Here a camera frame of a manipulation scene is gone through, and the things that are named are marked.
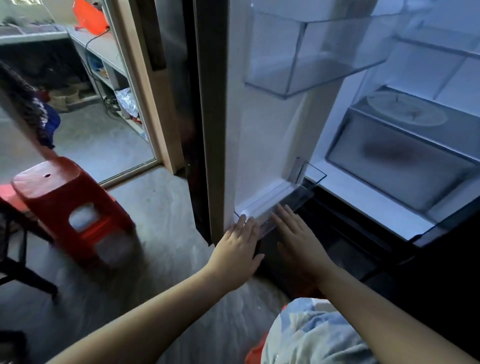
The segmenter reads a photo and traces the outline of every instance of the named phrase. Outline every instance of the floor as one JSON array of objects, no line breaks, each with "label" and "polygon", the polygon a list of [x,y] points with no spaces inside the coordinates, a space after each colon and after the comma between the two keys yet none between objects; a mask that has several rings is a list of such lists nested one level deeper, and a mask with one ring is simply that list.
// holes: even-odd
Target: floor
[{"label": "floor", "polygon": [[[154,157],[150,145],[123,119],[107,116],[101,103],[60,117],[54,150],[77,162],[98,182]],[[0,183],[42,161],[12,123],[0,120]]]},{"label": "floor", "polygon": [[[137,224],[140,245],[129,262],[115,269],[80,268],[32,237],[27,265],[58,285],[60,302],[54,305],[43,292],[17,282],[0,287],[0,330],[27,334],[32,363],[44,363],[208,261],[213,248],[195,229],[184,179],[160,168],[111,194]],[[158,363],[243,363],[286,302],[270,281],[253,278],[195,322]]]}]

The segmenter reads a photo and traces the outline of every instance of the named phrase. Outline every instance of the red bag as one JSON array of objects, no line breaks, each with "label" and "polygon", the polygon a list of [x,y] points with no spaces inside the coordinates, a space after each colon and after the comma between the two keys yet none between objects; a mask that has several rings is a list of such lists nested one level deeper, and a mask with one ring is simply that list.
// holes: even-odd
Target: red bag
[{"label": "red bag", "polygon": [[74,0],[73,13],[78,20],[79,26],[95,36],[99,36],[108,29],[105,15],[85,0]]}]

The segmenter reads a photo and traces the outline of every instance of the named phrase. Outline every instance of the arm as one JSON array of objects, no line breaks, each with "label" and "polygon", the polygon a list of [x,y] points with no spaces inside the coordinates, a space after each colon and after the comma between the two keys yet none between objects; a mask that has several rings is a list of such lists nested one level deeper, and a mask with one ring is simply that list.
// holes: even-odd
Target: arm
[{"label": "arm", "polygon": [[288,207],[272,217],[283,238],[278,247],[314,279],[319,290],[384,364],[477,363],[346,271],[337,267],[305,222]]},{"label": "arm", "polygon": [[264,257],[253,257],[258,233],[254,220],[245,223],[242,215],[202,270],[83,338],[49,363],[154,363],[186,328],[253,275]]}]

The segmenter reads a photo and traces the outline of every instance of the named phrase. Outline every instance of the forearm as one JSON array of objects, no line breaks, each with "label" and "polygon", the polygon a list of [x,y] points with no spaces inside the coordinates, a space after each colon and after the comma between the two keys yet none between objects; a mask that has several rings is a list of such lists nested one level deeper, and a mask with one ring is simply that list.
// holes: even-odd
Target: forearm
[{"label": "forearm", "polygon": [[203,269],[105,325],[52,364],[154,363],[165,349],[223,296]]},{"label": "forearm", "polygon": [[381,363],[476,363],[457,346],[340,268],[321,280],[319,289]]}]

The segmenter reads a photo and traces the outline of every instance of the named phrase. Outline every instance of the hand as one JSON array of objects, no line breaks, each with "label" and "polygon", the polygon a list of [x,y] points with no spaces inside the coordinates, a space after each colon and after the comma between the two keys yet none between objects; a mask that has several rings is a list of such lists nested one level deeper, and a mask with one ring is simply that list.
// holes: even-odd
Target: hand
[{"label": "hand", "polygon": [[290,207],[277,205],[277,211],[278,216],[272,213],[272,218],[283,240],[283,243],[277,243],[278,250],[319,284],[336,268],[335,263],[312,230]]},{"label": "hand", "polygon": [[204,268],[218,280],[225,293],[248,281],[265,256],[253,257],[260,228],[253,218],[247,223],[245,219],[245,215],[240,216],[237,224],[227,230]]}]

